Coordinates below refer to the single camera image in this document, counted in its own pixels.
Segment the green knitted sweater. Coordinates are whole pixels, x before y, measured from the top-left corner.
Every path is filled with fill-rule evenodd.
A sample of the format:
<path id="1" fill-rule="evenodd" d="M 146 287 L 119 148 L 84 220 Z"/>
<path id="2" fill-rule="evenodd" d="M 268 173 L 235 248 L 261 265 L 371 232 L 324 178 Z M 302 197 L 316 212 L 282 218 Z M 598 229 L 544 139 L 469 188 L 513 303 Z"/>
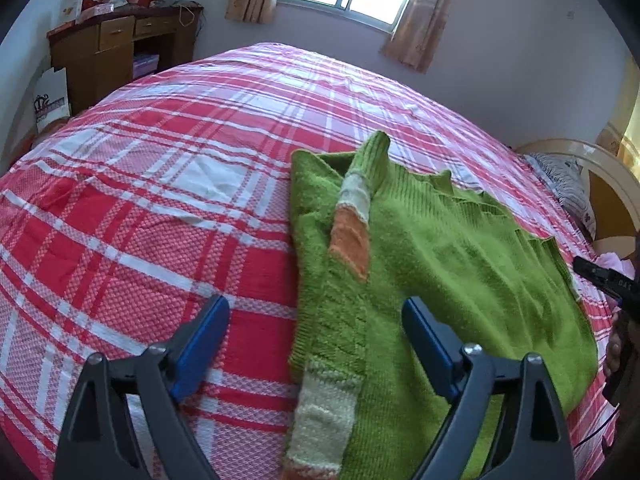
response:
<path id="1" fill-rule="evenodd" d="M 291 162 L 291 228 L 299 270 L 290 356 L 299 391 L 288 479 L 405 479 L 448 410 L 401 326 L 422 299 L 465 342 L 546 362 L 564 413 L 598 369 L 597 346 L 553 238 L 523 230 L 484 192 L 449 172 L 414 174 L 390 138 Z"/>

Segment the pink cloth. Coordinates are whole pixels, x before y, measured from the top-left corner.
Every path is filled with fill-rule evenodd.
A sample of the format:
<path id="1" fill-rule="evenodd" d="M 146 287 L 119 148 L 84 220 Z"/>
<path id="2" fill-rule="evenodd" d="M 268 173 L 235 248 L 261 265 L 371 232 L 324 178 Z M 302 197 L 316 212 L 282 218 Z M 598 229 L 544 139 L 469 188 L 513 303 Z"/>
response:
<path id="1" fill-rule="evenodd" d="M 598 266 L 602 266 L 602 268 L 611 269 L 623 274 L 630 280 L 634 279 L 634 274 L 636 273 L 634 264 L 630 259 L 621 259 L 616 252 L 605 252 L 604 254 L 598 255 L 596 263 Z"/>

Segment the cream wooden headboard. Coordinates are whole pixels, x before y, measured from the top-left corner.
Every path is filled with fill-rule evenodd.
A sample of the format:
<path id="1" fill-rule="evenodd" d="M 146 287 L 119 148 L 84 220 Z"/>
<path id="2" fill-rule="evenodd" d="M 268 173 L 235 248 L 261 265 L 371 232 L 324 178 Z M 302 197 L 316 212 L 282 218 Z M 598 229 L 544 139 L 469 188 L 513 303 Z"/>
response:
<path id="1" fill-rule="evenodd" d="M 639 182 L 619 159 L 596 144 L 568 139 L 536 141 L 515 151 L 575 157 L 597 222 L 593 249 L 631 258 L 639 232 Z"/>

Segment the grey patterned pillow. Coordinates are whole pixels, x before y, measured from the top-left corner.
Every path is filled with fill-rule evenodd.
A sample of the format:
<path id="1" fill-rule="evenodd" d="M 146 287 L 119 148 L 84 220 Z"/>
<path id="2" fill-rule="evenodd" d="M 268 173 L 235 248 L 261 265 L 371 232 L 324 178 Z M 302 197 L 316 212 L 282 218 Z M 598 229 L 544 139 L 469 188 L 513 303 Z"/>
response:
<path id="1" fill-rule="evenodd" d="M 597 233 L 597 220 L 577 158 L 544 153 L 524 154 L 523 158 L 575 221 L 580 232 L 592 242 Z"/>

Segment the yellow curtain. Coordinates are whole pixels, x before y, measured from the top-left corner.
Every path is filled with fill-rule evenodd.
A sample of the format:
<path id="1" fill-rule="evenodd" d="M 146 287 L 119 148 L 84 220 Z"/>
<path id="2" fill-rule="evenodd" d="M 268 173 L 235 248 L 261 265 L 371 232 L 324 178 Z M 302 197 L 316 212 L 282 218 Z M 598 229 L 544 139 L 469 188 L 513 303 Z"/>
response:
<path id="1" fill-rule="evenodd" d="M 608 122 L 597 144 L 614 155 L 637 179 L 640 178 L 639 66 L 628 56 L 625 76 Z"/>

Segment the red white plaid bedsheet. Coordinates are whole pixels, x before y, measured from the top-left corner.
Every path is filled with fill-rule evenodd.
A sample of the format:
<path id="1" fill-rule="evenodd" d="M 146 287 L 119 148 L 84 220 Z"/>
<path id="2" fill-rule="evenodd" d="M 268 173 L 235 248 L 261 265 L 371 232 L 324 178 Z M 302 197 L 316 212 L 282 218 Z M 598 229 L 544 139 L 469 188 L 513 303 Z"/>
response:
<path id="1" fill-rule="evenodd" d="M 89 354 L 138 354 L 221 294 L 227 337 L 184 404 L 186 420 L 221 478 L 287 479 L 302 388 L 288 362 L 299 284 L 292 156 L 353 152 L 380 131 L 393 162 L 489 194 L 523 230 L 553 238 L 569 269 L 592 256 L 524 159 L 383 76 L 256 44 L 133 82 L 1 180 L 1 429 L 27 469 L 52 477 Z M 585 479 L 613 435 L 601 396 L 612 316 L 597 289 L 572 278 L 598 357 L 586 394 L 565 413 Z"/>

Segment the beige right curtain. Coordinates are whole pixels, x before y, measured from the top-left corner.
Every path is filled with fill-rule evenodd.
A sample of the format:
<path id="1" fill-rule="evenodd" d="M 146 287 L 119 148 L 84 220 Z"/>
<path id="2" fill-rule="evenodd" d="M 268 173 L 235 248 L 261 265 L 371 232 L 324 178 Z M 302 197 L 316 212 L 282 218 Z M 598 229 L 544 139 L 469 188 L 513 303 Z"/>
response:
<path id="1" fill-rule="evenodd" d="M 382 55 L 425 73 L 448 22 L 450 4 L 451 0 L 407 0 Z"/>

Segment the white paper bag black print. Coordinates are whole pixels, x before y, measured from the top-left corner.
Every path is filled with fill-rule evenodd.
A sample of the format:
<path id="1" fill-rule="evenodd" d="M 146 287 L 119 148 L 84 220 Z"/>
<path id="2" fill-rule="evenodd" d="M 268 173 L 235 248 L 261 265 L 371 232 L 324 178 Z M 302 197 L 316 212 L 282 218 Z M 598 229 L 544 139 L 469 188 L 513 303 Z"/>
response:
<path id="1" fill-rule="evenodd" d="M 62 120 L 70 119 L 65 68 L 50 68 L 40 76 L 35 85 L 32 106 L 39 134 L 45 133 Z"/>

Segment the brown wooden desk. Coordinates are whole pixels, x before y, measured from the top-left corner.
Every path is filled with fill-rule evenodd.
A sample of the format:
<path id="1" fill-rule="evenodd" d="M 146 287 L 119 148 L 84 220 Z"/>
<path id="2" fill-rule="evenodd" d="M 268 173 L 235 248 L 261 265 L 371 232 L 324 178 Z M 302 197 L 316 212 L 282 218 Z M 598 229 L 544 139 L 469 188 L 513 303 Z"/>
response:
<path id="1" fill-rule="evenodd" d="M 48 32 L 51 66 L 66 70 L 72 114 L 135 80 L 137 56 L 156 58 L 155 73 L 191 62 L 203 11 L 196 2 L 122 6 Z"/>

